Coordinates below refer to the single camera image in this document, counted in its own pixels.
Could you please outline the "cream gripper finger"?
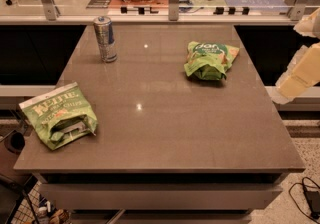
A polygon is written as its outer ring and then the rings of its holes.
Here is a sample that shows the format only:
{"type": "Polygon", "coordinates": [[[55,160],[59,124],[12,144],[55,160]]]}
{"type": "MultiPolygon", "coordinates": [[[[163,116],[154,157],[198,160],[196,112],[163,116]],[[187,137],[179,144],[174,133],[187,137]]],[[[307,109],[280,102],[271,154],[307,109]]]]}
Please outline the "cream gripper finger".
{"type": "Polygon", "coordinates": [[[277,104],[287,104],[319,82],[320,43],[302,46],[277,80],[271,99],[277,104]]]}
{"type": "Polygon", "coordinates": [[[294,30],[302,36],[320,38],[320,8],[299,21],[294,30]]]}

